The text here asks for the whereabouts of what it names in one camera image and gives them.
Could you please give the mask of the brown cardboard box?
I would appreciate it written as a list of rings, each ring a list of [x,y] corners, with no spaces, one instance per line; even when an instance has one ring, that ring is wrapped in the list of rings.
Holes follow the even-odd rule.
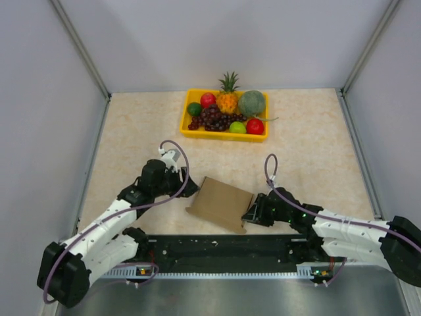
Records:
[[[245,234],[242,216],[253,201],[253,193],[205,177],[187,213],[235,234]]]

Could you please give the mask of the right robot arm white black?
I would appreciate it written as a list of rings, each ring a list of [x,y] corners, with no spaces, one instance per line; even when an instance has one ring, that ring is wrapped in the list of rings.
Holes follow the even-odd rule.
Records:
[[[370,263],[420,286],[420,229],[405,217],[366,221],[300,203],[283,187],[260,193],[242,220],[261,226],[285,222],[307,239],[307,253],[317,261],[342,257]]]

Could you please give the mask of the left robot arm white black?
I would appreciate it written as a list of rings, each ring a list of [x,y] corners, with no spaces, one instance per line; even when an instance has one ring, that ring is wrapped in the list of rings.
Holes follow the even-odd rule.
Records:
[[[44,302],[74,307],[108,270],[129,259],[144,260],[149,245],[131,237],[129,225],[158,205],[157,198],[163,197],[165,202],[188,198],[198,189],[190,178],[189,165],[178,167],[168,154],[149,160],[141,175],[83,231],[44,249],[37,276]]]

